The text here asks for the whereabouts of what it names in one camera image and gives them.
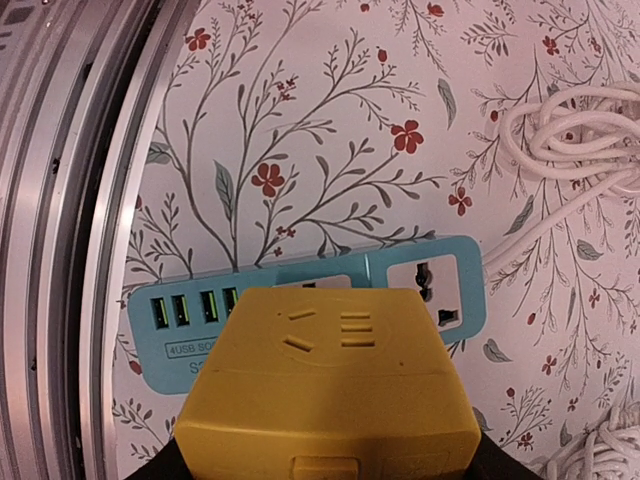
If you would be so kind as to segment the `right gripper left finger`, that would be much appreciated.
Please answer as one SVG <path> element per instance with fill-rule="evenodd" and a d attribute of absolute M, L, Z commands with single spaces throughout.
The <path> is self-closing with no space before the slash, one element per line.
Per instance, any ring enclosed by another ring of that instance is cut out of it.
<path fill-rule="evenodd" d="M 126 480 L 194 480 L 175 439 Z"/>

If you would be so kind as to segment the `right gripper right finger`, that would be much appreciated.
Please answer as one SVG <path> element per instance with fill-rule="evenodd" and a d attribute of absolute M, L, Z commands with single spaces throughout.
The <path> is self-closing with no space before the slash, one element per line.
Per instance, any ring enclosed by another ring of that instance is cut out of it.
<path fill-rule="evenodd" d="M 465 480 L 541 480 L 541 477 L 504 452 L 486 433 L 464 473 Z"/>

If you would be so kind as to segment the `teal power strip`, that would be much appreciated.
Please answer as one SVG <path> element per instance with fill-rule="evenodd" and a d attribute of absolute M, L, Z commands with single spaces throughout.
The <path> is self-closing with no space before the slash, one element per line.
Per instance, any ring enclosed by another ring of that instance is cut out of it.
<path fill-rule="evenodd" d="M 127 302 L 137 354 L 130 363 L 134 371 L 159 394 L 187 393 L 233 307 L 250 287 L 412 289 L 447 344 L 475 336 L 487 318 L 481 252 L 467 236 L 289 260 L 136 290 Z"/>

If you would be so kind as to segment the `yellow cube socket adapter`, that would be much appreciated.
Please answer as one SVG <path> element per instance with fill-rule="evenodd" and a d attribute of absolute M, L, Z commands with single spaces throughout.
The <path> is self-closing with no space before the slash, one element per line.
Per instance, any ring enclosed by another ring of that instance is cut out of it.
<path fill-rule="evenodd" d="M 197 479 L 459 479 L 481 432 L 411 289 L 250 288 L 175 427 Z"/>

